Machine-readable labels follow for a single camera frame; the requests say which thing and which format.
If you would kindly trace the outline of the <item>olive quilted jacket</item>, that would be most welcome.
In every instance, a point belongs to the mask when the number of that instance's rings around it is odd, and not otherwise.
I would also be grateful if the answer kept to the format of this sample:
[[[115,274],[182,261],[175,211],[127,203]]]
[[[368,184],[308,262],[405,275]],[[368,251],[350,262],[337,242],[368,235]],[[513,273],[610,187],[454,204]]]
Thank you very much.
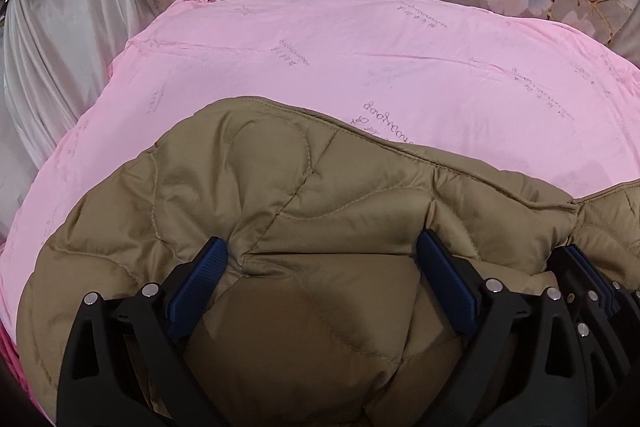
[[[413,261],[433,229],[512,291],[539,293],[576,243],[639,285],[639,185],[575,198],[436,148],[373,138],[326,115],[229,98],[167,131],[115,131],[92,110],[46,162],[13,229],[35,262],[17,305],[29,386],[55,411],[83,295],[124,297],[207,239],[230,265],[186,350],[235,426],[407,426],[460,343]]]

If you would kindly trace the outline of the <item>pink bed sheet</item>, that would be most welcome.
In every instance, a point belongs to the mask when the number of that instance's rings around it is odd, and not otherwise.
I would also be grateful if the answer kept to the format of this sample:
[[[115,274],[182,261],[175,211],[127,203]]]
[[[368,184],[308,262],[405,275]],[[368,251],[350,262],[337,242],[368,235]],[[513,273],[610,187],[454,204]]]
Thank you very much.
[[[92,110],[111,130],[167,131],[229,98],[310,110],[575,198],[639,185],[634,65],[559,23],[437,0],[178,0],[127,42],[52,156]],[[40,407],[17,350],[17,305],[35,265],[13,249],[23,206],[1,255],[1,323],[30,401],[59,426],[56,401],[53,414]],[[637,425],[639,376],[612,381],[596,344],[570,321],[587,377],[585,426]]]

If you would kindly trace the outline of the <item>beige curtain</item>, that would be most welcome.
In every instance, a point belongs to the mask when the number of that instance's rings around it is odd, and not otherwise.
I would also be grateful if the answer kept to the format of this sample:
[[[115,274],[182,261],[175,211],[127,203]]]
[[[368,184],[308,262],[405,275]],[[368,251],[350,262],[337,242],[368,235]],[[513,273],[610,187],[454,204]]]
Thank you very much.
[[[631,16],[616,32],[610,48],[619,56],[640,67],[640,13],[634,10]]]

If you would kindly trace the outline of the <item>silver satin curtain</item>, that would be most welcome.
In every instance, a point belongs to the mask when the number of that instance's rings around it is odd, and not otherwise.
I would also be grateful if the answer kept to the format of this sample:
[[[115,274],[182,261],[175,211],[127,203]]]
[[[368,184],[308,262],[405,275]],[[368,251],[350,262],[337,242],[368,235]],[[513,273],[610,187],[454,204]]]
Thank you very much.
[[[1,233],[38,170],[152,20],[145,0],[1,0]]]

